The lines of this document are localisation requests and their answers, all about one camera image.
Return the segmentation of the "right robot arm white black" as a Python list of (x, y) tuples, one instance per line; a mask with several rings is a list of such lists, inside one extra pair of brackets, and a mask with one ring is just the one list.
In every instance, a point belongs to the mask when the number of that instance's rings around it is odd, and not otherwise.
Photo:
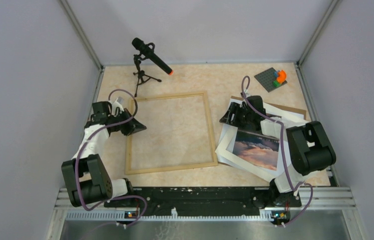
[(216, 154), (219, 162), (270, 183), (268, 200), (281, 206), (288, 193), (336, 162), (322, 124), (264, 103), (258, 95), (232, 98)]

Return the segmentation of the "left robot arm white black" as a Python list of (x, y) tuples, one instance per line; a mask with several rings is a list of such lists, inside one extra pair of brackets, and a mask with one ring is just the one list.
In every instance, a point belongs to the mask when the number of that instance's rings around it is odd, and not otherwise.
[(135, 193), (128, 189), (125, 178), (110, 178), (101, 156), (111, 133), (130, 136), (146, 130), (146, 126), (117, 101), (95, 102), (92, 108), (93, 114), (85, 125), (78, 151), (61, 166), (70, 202), (72, 206), (80, 207), (116, 197), (118, 203), (128, 207), (133, 204)]

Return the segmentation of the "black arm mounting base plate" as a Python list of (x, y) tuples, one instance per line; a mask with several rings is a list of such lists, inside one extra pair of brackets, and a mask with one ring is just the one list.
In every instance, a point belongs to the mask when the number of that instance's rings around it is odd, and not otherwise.
[(144, 215), (167, 216), (176, 210), (181, 217), (257, 216), (264, 208), (282, 210), (301, 207), (299, 196), (279, 193), (273, 187), (135, 187), (141, 199), (112, 200), (106, 208), (133, 208)]

